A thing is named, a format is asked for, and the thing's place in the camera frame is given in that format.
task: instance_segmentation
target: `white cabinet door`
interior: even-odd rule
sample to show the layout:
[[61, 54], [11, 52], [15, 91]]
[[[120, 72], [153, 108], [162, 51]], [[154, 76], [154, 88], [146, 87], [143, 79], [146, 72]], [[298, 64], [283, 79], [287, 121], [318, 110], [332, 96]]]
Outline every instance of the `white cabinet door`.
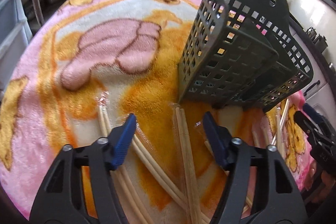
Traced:
[[324, 85], [306, 102], [319, 114], [327, 118], [331, 125], [336, 128], [336, 105], [329, 84]]
[[[308, 98], [310, 98], [312, 95], [314, 95], [317, 91], [319, 91], [321, 88], [323, 88], [323, 86], [327, 83], [325, 78], [323, 77], [323, 74], [319, 68], [319, 65], [317, 65], [315, 59], [313, 58], [313, 56], [311, 55], [310, 51], [308, 50], [308, 48], [306, 47], [306, 45], [304, 44], [304, 42], [301, 40], [301, 38], [295, 34], [294, 39], [298, 42], [298, 44], [301, 46], [302, 50], [305, 52], [305, 54], [307, 54], [308, 59], [310, 60], [310, 63], [313, 67], [314, 70], [314, 77], [312, 79], [312, 81], [305, 86], [302, 91], [305, 95], [305, 99], [307, 100]], [[305, 93], [307, 91], [307, 89], [313, 85], [314, 83], [317, 83], [311, 90], [309, 90], [307, 93]]]

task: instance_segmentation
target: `metal screw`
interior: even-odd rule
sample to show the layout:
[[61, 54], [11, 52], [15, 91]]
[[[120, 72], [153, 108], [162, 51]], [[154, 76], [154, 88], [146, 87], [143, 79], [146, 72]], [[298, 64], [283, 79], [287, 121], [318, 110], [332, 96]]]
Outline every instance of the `metal screw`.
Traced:
[[109, 142], [109, 139], [106, 138], [106, 137], [101, 137], [101, 138], [99, 138], [99, 139], [97, 140], [97, 143], [98, 143], [98, 144], [106, 144], [106, 143], [108, 143], [108, 142]]
[[270, 144], [270, 145], [268, 145], [267, 149], [271, 152], [275, 152], [277, 150], [277, 147]]
[[236, 145], [240, 145], [240, 144], [242, 144], [242, 141], [241, 141], [240, 138], [233, 138], [233, 139], [231, 140], [231, 142], [234, 143], [234, 144], [236, 144]]
[[72, 149], [72, 145], [71, 144], [66, 144], [65, 146], [63, 146], [62, 150], [67, 152], [70, 151]]

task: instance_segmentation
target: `fuzzy blanket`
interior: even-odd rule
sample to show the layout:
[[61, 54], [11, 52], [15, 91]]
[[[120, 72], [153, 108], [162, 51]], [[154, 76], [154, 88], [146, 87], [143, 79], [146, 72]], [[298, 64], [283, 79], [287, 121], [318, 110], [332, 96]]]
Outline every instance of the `fuzzy blanket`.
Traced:
[[[172, 181], [179, 180], [171, 103], [177, 101], [177, 64], [199, 3], [68, 0], [35, 35], [17, 64], [0, 113], [0, 182], [26, 218], [61, 147], [67, 143], [89, 145], [101, 136], [97, 109], [103, 92], [109, 100], [112, 122], [118, 124], [120, 117], [135, 113], [142, 141]], [[252, 128], [260, 138], [262, 130], [271, 129], [259, 109], [214, 111], [195, 102], [183, 102], [182, 107], [202, 212], [211, 218], [226, 176], [195, 125], [211, 110], [220, 125], [249, 144], [253, 144]], [[311, 162], [309, 147], [299, 154], [293, 174], [302, 188]], [[185, 223], [184, 211], [132, 149], [125, 166], [154, 223]], [[83, 173], [83, 182], [88, 212], [94, 216], [88, 172]], [[127, 200], [120, 200], [129, 222], [139, 223]]]

